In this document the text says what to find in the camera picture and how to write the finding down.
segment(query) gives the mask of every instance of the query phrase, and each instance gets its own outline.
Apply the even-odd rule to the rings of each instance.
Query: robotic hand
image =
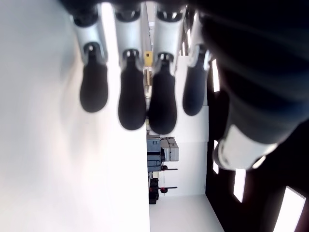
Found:
[[[108,57],[98,4],[102,0],[61,2],[71,14],[84,63],[81,105],[88,112],[97,112],[108,97]],[[124,128],[136,130],[146,119],[140,1],[109,2],[114,8],[122,70],[119,119]],[[266,7],[259,1],[254,12],[250,12],[251,8],[240,0],[157,2],[154,78],[148,112],[151,128],[167,134],[176,124],[174,73],[185,5],[189,3],[198,11],[192,30],[183,109],[190,116],[200,111],[209,60],[215,57],[230,106],[225,133],[213,158],[227,170],[254,167],[257,160],[264,160],[309,116],[309,38],[301,34],[299,26],[309,19],[307,12],[301,11],[302,3],[294,4],[291,11],[288,5],[278,10],[276,5],[267,3]],[[288,23],[285,15],[290,16]],[[301,39],[293,36],[297,33]]]

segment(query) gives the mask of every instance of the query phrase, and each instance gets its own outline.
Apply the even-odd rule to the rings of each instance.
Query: yellow label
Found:
[[[153,52],[144,52],[144,62],[146,67],[151,67],[153,64]]]

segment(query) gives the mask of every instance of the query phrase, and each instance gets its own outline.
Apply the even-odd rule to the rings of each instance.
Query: black rubber fingertip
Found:
[[[127,130],[136,130],[145,122],[146,101],[144,95],[144,76],[135,64],[121,73],[121,92],[118,116],[121,125]]]
[[[153,77],[148,116],[149,125],[157,134],[171,133],[176,125],[175,77],[168,68],[161,69]]]
[[[83,109],[89,113],[101,110],[108,98],[107,67],[89,59],[84,66],[84,76],[80,90]]]
[[[197,115],[203,106],[208,75],[203,65],[204,61],[198,60],[196,66],[188,67],[183,92],[183,110],[189,116]]]

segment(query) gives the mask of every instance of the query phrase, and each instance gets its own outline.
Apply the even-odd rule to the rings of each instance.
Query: dark wall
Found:
[[[228,114],[228,95],[213,93],[208,79],[210,137],[206,195],[225,232],[271,232],[280,211],[286,186],[307,198],[296,232],[309,232],[309,121],[254,171],[246,173],[243,203],[233,195],[235,172],[212,169],[213,141],[222,137]]]

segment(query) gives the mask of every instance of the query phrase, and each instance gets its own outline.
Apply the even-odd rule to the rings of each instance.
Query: ceiling light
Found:
[[[294,232],[306,198],[286,187],[274,232]]]
[[[214,170],[215,173],[219,174],[219,166],[216,164],[215,161],[213,161],[212,169]]]
[[[213,149],[216,149],[216,146],[218,145],[218,141],[214,141],[213,143]],[[214,170],[215,173],[219,174],[219,166],[213,161],[212,169]]]
[[[240,202],[242,202],[242,198],[243,198],[243,191],[245,189],[245,181],[246,181],[246,170],[236,169],[235,183],[234,183],[234,195]]]
[[[216,59],[212,61],[212,80],[213,80],[213,91],[218,92],[220,90],[220,84],[219,84],[219,73]]]
[[[185,56],[184,42],[183,42],[183,56]]]
[[[190,45],[191,45],[191,33],[190,33],[190,29],[188,29],[187,35],[188,35],[188,47],[190,47]]]

